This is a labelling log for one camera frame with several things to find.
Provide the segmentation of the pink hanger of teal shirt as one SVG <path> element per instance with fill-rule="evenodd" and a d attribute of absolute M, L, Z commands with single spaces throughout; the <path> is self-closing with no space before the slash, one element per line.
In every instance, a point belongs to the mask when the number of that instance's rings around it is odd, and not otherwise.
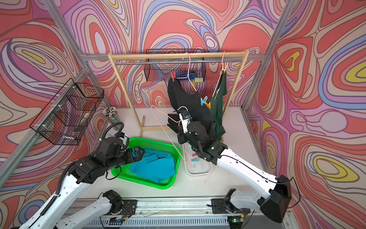
<path fill-rule="evenodd" d="M 189 160 L 186 161 L 185 157 L 182 155 L 182 152 L 180 150 L 178 150 L 178 146 L 176 145 L 177 144 L 177 141 L 174 142 L 172 139 L 171 139 L 171 136 L 172 134 L 168 134 L 167 131 L 169 132 L 172 132 L 172 129 L 169 127 L 169 126 L 163 126 L 160 122 L 160 119 L 157 117 L 157 115 L 155 114 L 154 110 L 156 110 L 157 112 L 165 115 L 166 117 L 168 117 L 169 119 L 171 119 L 166 113 L 164 113 L 163 111 L 160 111 L 156 106 L 151 106 L 151 112 L 153 113 L 155 119 L 157 120 L 157 122 L 159 123 L 160 127 L 162 128 L 162 130 L 165 132 L 166 136 L 168 137 L 169 141 L 171 142 L 171 144 L 174 146 L 174 148 L 177 150 L 177 152 L 179 153 L 180 157 L 182 158 L 182 160 L 184 161 L 184 163 L 187 165 L 187 166 L 190 166 L 192 164 L 191 162 L 191 159 L 190 159 L 190 156 L 189 154 L 187 153 L 187 148 L 186 148 L 186 145 L 183 144 L 183 149 L 184 149 L 184 152 L 188 155 L 188 158 Z"/>

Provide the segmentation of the light blue plastic clothespin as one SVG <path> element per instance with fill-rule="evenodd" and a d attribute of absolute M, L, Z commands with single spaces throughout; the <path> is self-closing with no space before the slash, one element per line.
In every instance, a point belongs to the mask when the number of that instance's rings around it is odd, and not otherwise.
<path fill-rule="evenodd" d="M 192 162 L 198 162 L 198 161 L 200 161 L 200 158 L 198 158 L 198 157 L 197 158 L 193 158 L 193 159 L 191 159 L 191 161 Z"/>

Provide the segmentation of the teal t-shirt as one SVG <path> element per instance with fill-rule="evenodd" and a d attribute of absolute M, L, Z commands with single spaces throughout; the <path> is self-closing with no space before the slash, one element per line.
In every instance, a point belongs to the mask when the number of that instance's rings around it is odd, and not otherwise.
<path fill-rule="evenodd" d="M 134 162 L 129 170 L 144 179 L 154 183 L 161 183 L 176 174 L 176 160 L 171 154 L 162 151 L 145 149 L 144 157 Z"/>

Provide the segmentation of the black t-shirt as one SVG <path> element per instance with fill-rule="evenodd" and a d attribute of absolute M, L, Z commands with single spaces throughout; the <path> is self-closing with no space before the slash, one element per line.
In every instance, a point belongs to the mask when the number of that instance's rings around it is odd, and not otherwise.
<path fill-rule="evenodd" d="M 212 128 L 212 116 L 207 106 L 201 106 L 201 96 L 198 92 L 190 94 L 186 92 L 178 79 L 175 82 L 172 79 L 168 81 L 167 87 L 168 96 L 170 99 L 171 106 L 178 110 L 178 108 L 184 106 L 188 109 L 193 121 L 200 121 L 201 124 L 206 128 L 207 133 L 213 139 L 215 138 L 214 131 Z"/>

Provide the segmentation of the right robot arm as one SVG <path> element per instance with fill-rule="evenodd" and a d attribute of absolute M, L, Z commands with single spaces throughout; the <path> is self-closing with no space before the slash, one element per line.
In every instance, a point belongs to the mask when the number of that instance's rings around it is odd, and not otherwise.
<path fill-rule="evenodd" d="M 249 198 L 236 189 L 230 189 L 224 199 L 227 211 L 259 210 L 270 220 L 283 222 L 292 199 L 291 179 L 284 175 L 276 177 L 245 161 L 221 141 L 210 138 L 200 122 L 180 124 L 177 138 L 181 144 L 189 143 L 199 158 L 232 172 L 256 191 Z"/>

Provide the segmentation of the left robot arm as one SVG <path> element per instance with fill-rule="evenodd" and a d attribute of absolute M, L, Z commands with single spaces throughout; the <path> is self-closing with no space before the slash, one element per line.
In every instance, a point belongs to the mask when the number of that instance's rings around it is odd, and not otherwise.
<path fill-rule="evenodd" d="M 114 190 L 103 193 L 94 203 L 64 218 L 72 203 L 99 177 L 111 169 L 141 161 L 145 150 L 128 148 L 129 138 L 122 132 L 124 123 L 110 125 L 102 134 L 97 149 L 70 163 L 62 172 L 56 191 L 24 224 L 22 229 L 82 229 L 105 214 L 119 215 L 124 209 L 122 197 Z"/>

